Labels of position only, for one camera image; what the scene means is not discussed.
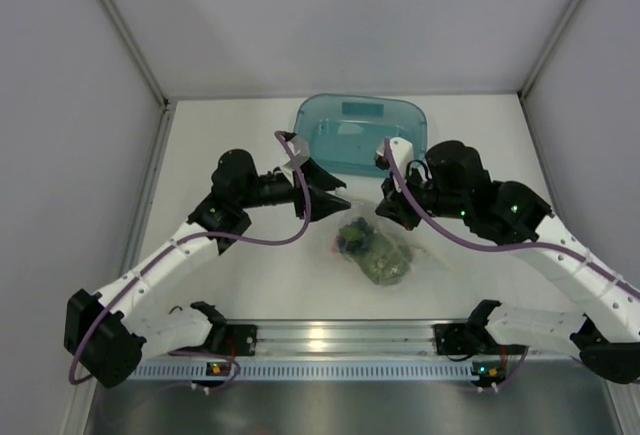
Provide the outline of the fake dark grape bunch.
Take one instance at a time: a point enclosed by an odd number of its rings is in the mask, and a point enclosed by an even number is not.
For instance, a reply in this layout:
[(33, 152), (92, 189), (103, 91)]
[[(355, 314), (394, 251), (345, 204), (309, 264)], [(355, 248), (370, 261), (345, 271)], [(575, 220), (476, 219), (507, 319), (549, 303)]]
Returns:
[(335, 239), (338, 251), (343, 255), (361, 255), (369, 250), (374, 227), (363, 217), (358, 217), (343, 225)]

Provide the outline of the fake green melon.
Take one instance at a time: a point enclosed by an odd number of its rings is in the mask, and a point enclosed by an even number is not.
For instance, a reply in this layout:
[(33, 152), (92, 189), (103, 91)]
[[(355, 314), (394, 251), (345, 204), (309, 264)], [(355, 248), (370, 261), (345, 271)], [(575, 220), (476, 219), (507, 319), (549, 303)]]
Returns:
[(413, 253), (409, 244), (396, 235), (374, 233), (371, 246), (361, 255), (349, 255), (375, 285), (399, 283), (410, 271)]

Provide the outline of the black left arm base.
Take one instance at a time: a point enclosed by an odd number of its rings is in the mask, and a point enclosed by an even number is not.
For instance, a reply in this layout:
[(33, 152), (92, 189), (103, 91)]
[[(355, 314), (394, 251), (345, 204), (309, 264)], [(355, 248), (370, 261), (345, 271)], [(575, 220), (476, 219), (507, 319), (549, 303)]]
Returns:
[(257, 325), (230, 322), (214, 305), (205, 302), (194, 302), (190, 307), (201, 312), (211, 324), (204, 343), (195, 347), (198, 353), (224, 355), (231, 358), (255, 355)]

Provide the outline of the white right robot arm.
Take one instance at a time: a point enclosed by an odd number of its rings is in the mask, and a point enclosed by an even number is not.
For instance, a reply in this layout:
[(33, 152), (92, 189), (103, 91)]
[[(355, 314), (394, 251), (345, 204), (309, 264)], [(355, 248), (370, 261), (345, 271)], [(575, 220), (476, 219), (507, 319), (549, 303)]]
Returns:
[(387, 171), (375, 212), (407, 230), (426, 223), (454, 244), (510, 254), (562, 292), (574, 312), (478, 303), (461, 333), (475, 354), (517, 345), (579, 360), (617, 384), (639, 381), (639, 290), (582, 244), (528, 186), (496, 181), (458, 140), (417, 159), (411, 142), (385, 139), (375, 164)]

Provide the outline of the clear zip top bag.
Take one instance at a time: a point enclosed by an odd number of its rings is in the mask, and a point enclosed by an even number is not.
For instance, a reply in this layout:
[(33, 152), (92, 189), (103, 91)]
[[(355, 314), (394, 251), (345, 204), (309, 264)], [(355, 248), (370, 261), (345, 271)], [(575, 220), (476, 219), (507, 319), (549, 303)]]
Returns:
[(370, 283), (391, 287), (408, 275), (451, 274), (453, 266), (426, 243), (375, 213), (376, 204), (341, 189), (350, 207), (330, 220), (321, 235), (322, 254)]

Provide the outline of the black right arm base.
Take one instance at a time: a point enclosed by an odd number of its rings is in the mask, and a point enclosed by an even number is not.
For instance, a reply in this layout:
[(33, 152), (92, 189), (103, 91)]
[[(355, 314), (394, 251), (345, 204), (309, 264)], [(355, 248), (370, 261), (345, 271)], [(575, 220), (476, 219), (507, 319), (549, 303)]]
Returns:
[(471, 358), (475, 355), (499, 355), (499, 344), (486, 329), (491, 313), (501, 303), (482, 300), (463, 322), (440, 323), (433, 326), (438, 355)]

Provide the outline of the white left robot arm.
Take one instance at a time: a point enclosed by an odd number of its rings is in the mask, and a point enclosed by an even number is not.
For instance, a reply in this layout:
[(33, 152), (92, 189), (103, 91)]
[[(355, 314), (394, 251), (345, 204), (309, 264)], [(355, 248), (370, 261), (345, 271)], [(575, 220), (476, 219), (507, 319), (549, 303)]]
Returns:
[[(311, 223), (351, 206), (335, 194), (345, 187), (344, 181), (297, 154), (287, 165), (259, 174), (249, 152), (229, 150), (220, 157), (211, 180), (209, 194), (155, 252), (97, 291), (81, 289), (70, 297), (64, 347), (73, 357), (71, 384), (94, 378), (113, 388), (149, 358), (186, 347), (209, 355), (219, 352), (227, 321), (213, 305), (196, 301), (150, 319), (158, 297), (236, 242), (286, 246), (300, 239)], [(250, 209), (285, 204), (292, 205), (303, 222), (294, 235), (279, 240), (246, 236)]]

